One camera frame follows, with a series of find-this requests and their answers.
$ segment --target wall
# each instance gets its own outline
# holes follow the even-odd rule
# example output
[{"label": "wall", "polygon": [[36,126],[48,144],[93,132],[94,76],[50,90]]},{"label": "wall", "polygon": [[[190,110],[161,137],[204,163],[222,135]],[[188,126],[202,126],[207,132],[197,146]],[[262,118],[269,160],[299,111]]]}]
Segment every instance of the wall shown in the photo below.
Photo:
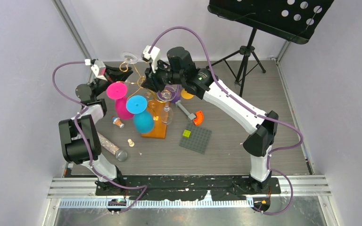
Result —
[{"label": "wall", "polygon": [[362,1],[337,0],[282,69],[316,172],[343,225],[362,225]]},{"label": "wall", "polygon": [[[53,69],[83,56],[50,0],[0,0],[0,226],[41,225],[52,177],[65,163],[59,120],[78,106],[53,88]],[[88,68],[58,73],[74,95]]]},{"label": "wall", "polygon": [[[91,43],[104,61],[123,61],[120,53],[124,51],[140,57],[147,45],[173,26],[186,26],[198,33],[210,58],[216,60],[246,45],[252,31],[246,25],[209,13],[208,0],[67,0],[64,4],[77,29],[85,31],[83,40]],[[258,31],[253,44],[258,57],[268,59],[278,55],[283,43],[281,38]],[[198,40],[187,31],[168,33],[158,46],[164,51],[164,58],[170,48],[183,46],[194,60],[206,60]]]}]

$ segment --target black music stand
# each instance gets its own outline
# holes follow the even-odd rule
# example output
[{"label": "black music stand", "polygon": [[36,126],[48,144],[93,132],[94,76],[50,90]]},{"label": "black music stand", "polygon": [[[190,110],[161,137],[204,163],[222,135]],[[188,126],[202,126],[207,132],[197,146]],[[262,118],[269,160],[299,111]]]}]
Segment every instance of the black music stand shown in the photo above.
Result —
[{"label": "black music stand", "polygon": [[[226,63],[235,77],[235,83],[241,86],[239,96],[245,83],[245,77],[256,67],[260,66],[266,73],[263,65],[252,46],[256,31],[261,30],[297,44],[306,44],[314,30],[334,0],[210,0],[207,9],[218,17],[236,21],[253,28],[246,46],[212,64],[222,61]],[[238,74],[235,75],[227,59],[236,55],[243,55]],[[247,62],[253,55],[257,64],[248,72]]]}]

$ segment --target orange wooden block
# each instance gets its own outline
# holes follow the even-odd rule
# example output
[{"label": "orange wooden block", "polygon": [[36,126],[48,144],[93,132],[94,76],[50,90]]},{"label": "orange wooden block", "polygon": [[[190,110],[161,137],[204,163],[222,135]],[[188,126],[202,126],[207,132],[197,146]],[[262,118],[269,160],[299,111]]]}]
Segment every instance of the orange wooden block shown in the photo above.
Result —
[{"label": "orange wooden block", "polygon": [[153,121],[155,122],[155,127],[149,133],[141,134],[141,137],[145,138],[158,138],[165,139],[167,125],[162,123],[162,119],[160,118],[160,112],[164,108],[165,103],[159,102],[157,100],[149,100],[147,110],[152,114]]}]

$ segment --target green block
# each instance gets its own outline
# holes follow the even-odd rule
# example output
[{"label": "green block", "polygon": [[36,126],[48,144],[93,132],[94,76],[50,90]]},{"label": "green block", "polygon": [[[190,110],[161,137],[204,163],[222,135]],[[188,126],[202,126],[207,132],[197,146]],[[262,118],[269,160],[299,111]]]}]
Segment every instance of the green block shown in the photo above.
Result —
[{"label": "green block", "polygon": [[184,130],[184,132],[182,133],[182,135],[186,138],[189,138],[189,136],[191,135],[191,131],[189,130]]}]

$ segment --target purple cable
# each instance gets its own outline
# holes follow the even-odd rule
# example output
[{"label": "purple cable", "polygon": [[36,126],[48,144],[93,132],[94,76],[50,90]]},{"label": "purple cable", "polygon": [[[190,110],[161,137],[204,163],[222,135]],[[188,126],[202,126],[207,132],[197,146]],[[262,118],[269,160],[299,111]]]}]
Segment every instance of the purple cable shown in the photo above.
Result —
[{"label": "purple cable", "polygon": [[[187,28],[187,27],[183,27],[183,26],[171,27],[171,28],[165,30],[164,32],[162,32],[162,33],[153,41],[153,43],[152,43],[152,45],[151,45],[148,53],[150,53],[150,52],[152,51],[153,47],[156,45],[156,43],[159,41],[159,39],[160,39],[164,34],[166,34],[166,33],[169,32],[169,31],[175,30],[175,29],[182,29],[182,30],[189,31],[189,32],[191,32],[191,33],[199,40],[200,44],[202,45],[203,51],[205,52],[206,60],[207,60],[207,63],[209,64],[209,69],[210,69],[210,73],[212,74],[213,80],[214,80],[214,82],[216,83],[216,85],[217,85],[225,94],[227,94],[229,97],[231,97],[231,99],[233,99],[234,101],[236,101],[239,105],[241,105],[242,107],[244,107],[246,110],[248,110],[250,113],[254,114],[255,116],[260,117],[260,118],[265,119],[265,120],[269,120],[269,121],[278,123],[278,124],[281,124],[281,125],[284,125],[284,126],[290,128],[290,129],[293,129],[296,133],[298,133],[300,139],[299,139],[299,142],[298,142],[297,144],[292,145],[292,146],[287,146],[287,147],[279,147],[279,148],[275,148],[275,149],[269,151],[269,153],[268,153],[269,156],[267,157],[268,160],[270,159],[271,153],[273,153],[273,152],[275,152],[275,151],[295,148],[295,147],[300,146],[300,145],[303,143],[303,134],[302,134],[297,128],[295,128],[294,126],[289,125],[288,123],[283,122],[283,121],[279,121],[279,120],[276,120],[276,119],[272,119],[272,118],[266,117],[266,116],[264,116],[264,115],[259,115],[259,114],[257,114],[255,111],[253,111],[252,109],[250,109],[248,106],[246,106],[246,105],[244,105],[242,102],[240,102],[238,99],[236,99],[233,95],[229,95],[228,91],[227,91],[223,86],[220,85],[220,83],[218,82],[218,80],[217,80],[216,77],[215,77],[215,74],[214,74],[214,71],[213,71],[213,67],[212,67],[212,64],[211,64],[211,62],[210,62],[209,54],[207,53],[207,49],[206,49],[205,44],[203,43],[203,41],[202,41],[202,39],[199,37],[199,35],[196,34],[196,32],[194,32],[193,30],[191,30],[191,29],[189,29],[189,28]],[[269,163],[269,161],[267,162],[267,168],[270,169],[270,163]],[[290,185],[290,187],[291,187],[291,199],[289,200],[289,203],[288,203],[288,205],[286,206],[285,209],[283,209],[283,210],[281,210],[281,211],[279,211],[279,212],[274,212],[274,213],[271,213],[271,212],[264,212],[264,213],[263,213],[263,214],[267,214],[267,215],[276,215],[276,214],[283,213],[284,211],[286,211],[286,210],[290,207],[290,205],[291,205],[291,203],[292,203],[292,200],[293,200],[293,188],[292,188],[292,183],[290,182],[289,178],[288,178],[284,173],[282,173],[282,172],[280,172],[280,171],[278,171],[278,170],[276,170],[276,169],[270,169],[270,170],[273,170],[273,171],[281,174],[283,177],[285,177],[285,179],[288,181],[288,183],[289,183],[289,185]]]},{"label": "purple cable", "polygon": [[77,122],[78,117],[80,117],[84,112],[86,112],[86,111],[88,110],[88,107],[87,107],[85,104],[83,104],[83,103],[81,103],[81,102],[79,102],[79,101],[77,101],[77,100],[74,100],[74,99],[70,98],[69,96],[67,96],[66,94],[64,94],[61,90],[59,90],[58,86],[56,85],[56,81],[55,81],[56,71],[57,71],[59,68],[61,68],[61,67],[63,67],[63,66],[66,66],[66,65],[73,65],[73,64],[84,64],[84,61],[68,62],[68,63],[64,63],[64,64],[61,64],[61,65],[57,66],[57,67],[53,70],[53,74],[52,74],[52,83],[53,83],[53,86],[54,86],[55,89],[56,89],[62,96],[64,96],[66,99],[68,99],[68,100],[70,100],[70,101],[73,101],[74,103],[77,103],[77,104],[82,105],[82,106],[84,107],[84,108],[81,110],[81,112],[80,112],[80,113],[77,113],[77,115],[75,116],[74,123],[75,123],[75,127],[77,128],[78,132],[80,133],[80,135],[81,135],[81,137],[82,137],[82,139],[83,139],[83,141],[84,141],[84,143],[85,143],[85,146],[87,147],[88,155],[89,155],[89,157],[90,157],[89,165],[91,166],[92,171],[93,171],[96,175],[98,175],[99,177],[104,178],[105,180],[109,181],[111,184],[113,184],[113,185],[115,185],[115,186],[117,186],[117,187],[119,187],[119,188],[122,188],[122,189],[131,189],[131,190],[137,190],[137,189],[142,189],[142,188],[143,188],[141,194],[139,194],[139,196],[137,197],[137,199],[135,199],[135,201],[134,201],[129,207],[125,208],[124,210],[120,211],[119,213],[126,212],[126,211],[128,211],[128,210],[142,197],[142,195],[145,193],[145,191],[146,191],[146,189],[148,188],[148,186],[143,185],[143,186],[140,186],[140,187],[126,187],[126,186],[120,185],[120,184],[112,181],[111,179],[109,179],[108,177],[100,174],[99,172],[97,172],[97,171],[93,168],[93,166],[92,166],[93,157],[92,157],[91,146],[89,145],[88,140],[87,140],[85,134],[83,133],[82,129],[80,128],[80,126],[78,125],[78,122]]}]

